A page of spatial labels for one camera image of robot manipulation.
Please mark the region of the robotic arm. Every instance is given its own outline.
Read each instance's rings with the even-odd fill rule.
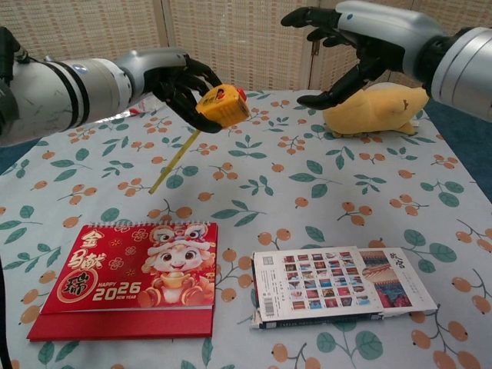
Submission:
[[[330,91],[305,95],[302,105],[326,109],[352,96],[386,70],[422,82],[434,100],[492,121],[492,29],[464,28],[449,36],[425,14],[369,2],[335,9],[299,8],[281,24],[316,29],[308,41],[350,45],[359,65]],[[0,146],[50,135],[114,116],[153,93],[200,131],[221,126],[196,111],[191,90],[205,95],[221,84],[206,65],[178,48],[132,51],[116,61],[93,58],[38,62],[0,27]]]
[[[207,66],[178,48],[132,51],[116,61],[39,62],[0,28],[0,146],[15,145],[108,118],[153,93],[200,131],[222,127],[196,111],[191,90],[221,84]]]
[[[333,107],[386,70],[423,83],[442,104],[492,121],[492,29],[464,28],[449,36],[425,14],[369,2],[346,1],[335,9],[298,8],[281,24],[316,27],[308,41],[351,45],[360,64],[330,91],[298,99],[313,109]]]

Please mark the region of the woven screen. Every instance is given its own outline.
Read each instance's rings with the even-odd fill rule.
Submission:
[[[335,8],[338,2],[337,0],[321,0],[321,7]],[[412,5],[411,0],[377,0],[371,2],[405,9],[410,9]],[[339,45],[333,48],[325,48],[321,45],[319,55],[315,56],[313,60],[310,87],[329,90],[341,76],[357,63],[355,50],[352,47]],[[389,77],[390,73],[386,72],[373,83],[387,81]]]
[[[434,18],[450,35],[463,27],[492,27],[491,0],[416,0],[412,10]],[[400,73],[392,73],[390,81],[419,85]]]
[[[165,12],[168,33],[169,27],[173,33],[169,39],[210,65],[223,82],[246,89],[306,88],[308,30],[282,27],[280,20],[308,2],[170,0],[170,14]]]
[[[0,25],[35,58],[113,59],[165,45],[159,8],[153,0],[1,0]]]

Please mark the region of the tablecloth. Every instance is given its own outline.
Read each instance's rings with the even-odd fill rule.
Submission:
[[[250,91],[251,117],[190,135],[167,107],[43,138],[0,177],[0,255],[14,367],[490,368],[492,207],[424,111],[417,134],[334,138],[306,91]],[[216,221],[211,338],[30,343],[26,335],[83,224]],[[400,247],[435,314],[253,331],[253,251]]]

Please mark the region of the book cover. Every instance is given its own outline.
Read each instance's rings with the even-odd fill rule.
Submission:
[[[436,307],[400,248],[317,248],[253,255],[252,327],[381,319]]]

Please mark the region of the plush toy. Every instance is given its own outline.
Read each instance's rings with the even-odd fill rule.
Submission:
[[[323,111],[324,121],[335,137],[374,131],[415,133],[410,119],[428,101],[423,88],[390,84],[360,90],[344,103]]]

